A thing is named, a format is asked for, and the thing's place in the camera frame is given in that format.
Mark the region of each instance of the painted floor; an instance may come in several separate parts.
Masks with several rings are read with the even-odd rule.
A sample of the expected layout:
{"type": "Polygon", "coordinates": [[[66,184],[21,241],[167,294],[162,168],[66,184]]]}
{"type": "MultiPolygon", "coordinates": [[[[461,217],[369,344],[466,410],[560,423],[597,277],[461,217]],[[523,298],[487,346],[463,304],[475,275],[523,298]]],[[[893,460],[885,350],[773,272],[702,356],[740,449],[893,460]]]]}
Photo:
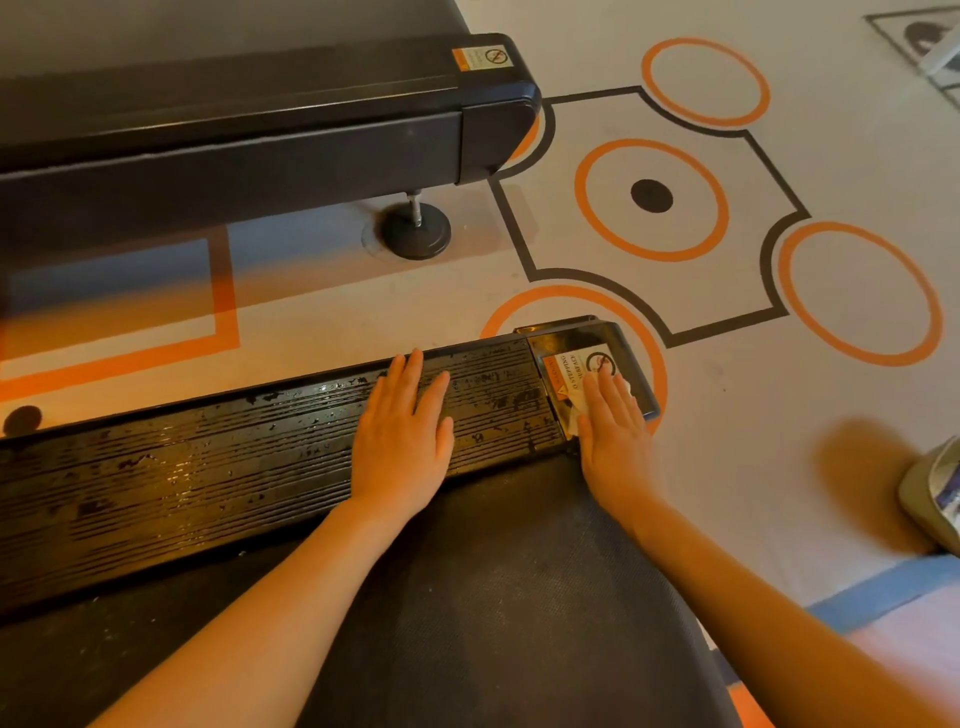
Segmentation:
{"type": "MultiPolygon", "coordinates": [[[[595,313],[660,399],[669,499],[733,556],[804,606],[922,561],[892,494],[960,429],[960,66],[914,64],[959,11],[459,6],[514,39],[546,101],[495,180],[425,193],[444,254],[385,251],[383,198],[7,271],[0,417],[59,425],[595,313]]],[[[882,623],[855,639],[893,660],[882,623]]]]}

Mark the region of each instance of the orange ring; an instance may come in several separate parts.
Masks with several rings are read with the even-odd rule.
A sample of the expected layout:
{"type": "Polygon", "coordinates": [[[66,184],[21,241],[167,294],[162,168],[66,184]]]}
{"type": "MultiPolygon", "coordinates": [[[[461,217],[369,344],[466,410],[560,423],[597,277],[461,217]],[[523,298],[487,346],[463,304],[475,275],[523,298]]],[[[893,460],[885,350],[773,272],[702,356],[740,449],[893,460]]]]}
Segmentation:
{"type": "Polygon", "coordinates": [[[747,124],[757,121],[767,109],[770,108],[770,85],[767,84],[767,80],[763,77],[763,74],[760,73],[759,69],[752,63],[750,63],[744,56],[741,56],[739,53],[734,51],[731,48],[728,48],[725,45],[721,45],[713,40],[705,40],[704,38],[699,37],[675,37],[670,40],[663,40],[643,56],[643,63],[641,66],[641,73],[643,75],[643,82],[647,85],[647,88],[650,89],[650,93],[657,97],[657,100],[673,111],[674,113],[684,116],[690,121],[698,121],[702,124],[710,124],[714,127],[745,127],[747,124]],[[660,87],[657,85],[657,82],[654,81],[654,59],[660,54],[661,51],[666,50],[667,48],[672,48],[676,45],[700,45],[705,48],[711,48],[714,51],[719,51],[725,56],[730,56],[736,61],[740,61],[744,68],[750,71],[750,74],[756,79],[756,83],[760,87],[760,100],[756,104],[754,110],[750,113],[745,113],[743,116],[706,116],[702,113],[697,113],[687,107],[682,107],[680,104],[677,104],[674,101],[671,101],[669,97],[660,90],[660,87]]]}
{"type": "Polygon", "coordinates": [[[916,263],[879,235],[874,235],[872,232],[865,231],[855,225],[847,225],[846,223],[825,222],[804,225],[802,228],[790,233],[790,236],[783,243],[783,248],[780,250],[778,274],[780,275],[780,287],[783,289],[783,296],[790,302],[790,305],[793,306],[794,313],[796,313],[797,316],[800,317],[800,320],[803,321],[811,331],[817,334],[817,336],[847,356],[852,356],[854,359],[865,361],[868,364],[878,364],[882,367],[906,367],[926,359],[936,351],[937,346],[940,344],[940,337],[944,332],[944,314],[940,308],[937,292],[933,289],[933,286],[930,285],[930,281],[926,279],[924,272],[920,270],[916,263]],[[800,297],[797,295],[797,290],[794,288],[793,280],[790,278],[790,263],[793,260],[793,254],[797,246],[811,235],[816,235],[819,232],[847,232],[850,235],[855,235],[861,240],[866,240],[869,243],[874,243],[874,245],[879,246],[896,258],[900,264],[906,268],[907,272],[913,277],[913,280],[915,280],[924,291],[926,306],[930,312],[930,326],[924,340],[920,344],[908,352],[868,352],[865,349],[859,349],[853,344],[848,344],[846,341],[834,336],[810,315],[810,312],[807,311],[806,307],[801,303],[800,297]]]}
{"type": "Polygon", "coordinates": [[[724,193],[723,187],[720,186],[720,182],[713,176],[713,173],[698,159],[691,157],[681,149],[671,147],[669,144],[664,144],[661,141],[652,141],[650,139],[616,139],[616,141],[608,141],[606,144],[601,144],[584,157],[584,160],[580,162],[580,166],[577,167],[577,173],[573,178],[573,194],[577,199],[577,206],[580,208],[580,211],[584,213],[587,222],[590,223],[590,226],[601,237],[607,240],[607,242],[613,243],[613,245],[620,250],[626,251],[631,255],[636,255],[637,257],[646,258],[647,260],[677,263],[682,260],[692,260],[695,257],[706,255],[720,244],[723,236],[727,234],[727,225],[730,224],[730,206],[727,203],[727,195],[724,193]],[[590,206],[590,200],[587,197],[587,176],[590,173],[590,168],[597,159],[613,150],[622,149],[623,147],[649,147],[650,149],[665,152],[685,162],[704,178],[710,186],[710,190],[713,192],[713,198],[717,203],[717,222],[702,243],[692,248],[684,248],[681,251],[652,251],[649,248],[641,248],[638,245],[624,240],[600,222],[600,218],[596,216],[596,213],[590,206]]]}
{"type": "Polygon", "coordinates": [[[534,117],[534,125],[530,127],[530,131],[527,132],[527,135],[523,137],[520,141],[519,146],[516,147],[514,153],[510,155],[510,158],[507,159],[508,162],[514,161],[523,157],[527,153],[527,150],[533,146],[534,141],[537,140],[537,132],[540,130],[540,115],[537,114],[534,117]]]}
{"type": "Polygon", "coordinates": [[[647,356],[650,357],[650,366],[653,367],[654,397],[660,403],[660,416],[649,424],[649,429],[650,434],[656,432],[660,423],[663,422],[663,415],[666,413],[666,362],[663,360],[663,353],[657,346],[657,340],[654,339],[653,334],[637,318],[636,314],[623,303],[615,301],[598,291],[581,288],[578,285],[544,285],[540,288],[531,288],[529,291],[517,294],[497,308],[480,332],[480,338],[489,339],[491,336],[496,336],[507,319],[523,306],[543,299],[554,298],[580,299],[581,301],[596,303],[606,308],[614,316],[619,316],[634,330],[634,333],[640,338],[647,356]]]}

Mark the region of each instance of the black treadmill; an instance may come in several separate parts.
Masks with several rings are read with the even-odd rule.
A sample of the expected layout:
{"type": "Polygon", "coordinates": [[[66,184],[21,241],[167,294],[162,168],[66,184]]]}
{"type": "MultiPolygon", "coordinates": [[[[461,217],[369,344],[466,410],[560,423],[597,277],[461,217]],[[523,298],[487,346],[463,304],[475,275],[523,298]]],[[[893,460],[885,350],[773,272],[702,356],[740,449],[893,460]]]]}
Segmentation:
{"type": "Polygon", "coordinates": [[[472,36],[448,0],[113,6],[0,18],[6,257],[396,192],[410,206],[381,237],[431,257],[450,227],[420,190],[488,178],[540,108],[511,40],[472,36]]]}

